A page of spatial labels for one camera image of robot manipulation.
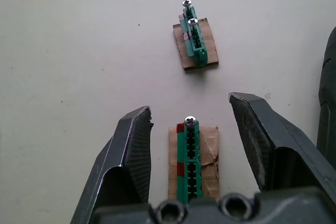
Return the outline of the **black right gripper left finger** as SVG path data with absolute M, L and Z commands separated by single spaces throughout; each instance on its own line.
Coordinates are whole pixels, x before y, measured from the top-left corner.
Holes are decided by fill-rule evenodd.
M 151 179 L 151 109 L 127 113 L 98 154 L 71 223 L 89 223 L 96 209 L 147 203 Z

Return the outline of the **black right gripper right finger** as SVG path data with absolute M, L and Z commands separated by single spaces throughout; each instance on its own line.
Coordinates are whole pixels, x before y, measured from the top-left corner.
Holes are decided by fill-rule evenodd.
M 248 162 L 261 191 L 317 186 L 335 192 L 335 169 L 304 132 L 254 94 L 229 94 Z

